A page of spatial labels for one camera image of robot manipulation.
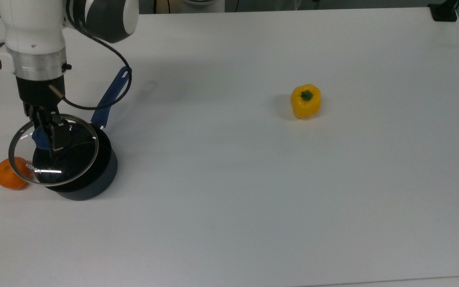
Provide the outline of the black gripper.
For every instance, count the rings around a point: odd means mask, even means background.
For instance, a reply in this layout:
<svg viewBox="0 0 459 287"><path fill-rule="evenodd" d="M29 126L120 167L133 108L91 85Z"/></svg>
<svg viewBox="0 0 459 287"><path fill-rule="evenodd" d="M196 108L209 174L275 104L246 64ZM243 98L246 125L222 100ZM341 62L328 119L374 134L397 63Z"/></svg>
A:
<svg viewBox="0 0 459 287"><path fill-rule="evenodd" d="M50 89L50 85L65 94L64 76L45 81L32 81L16 77L18 94L23 102L24 114L51 137L50 154L59 154L71 143L71 126L58 114L60 98Z"/></svg>

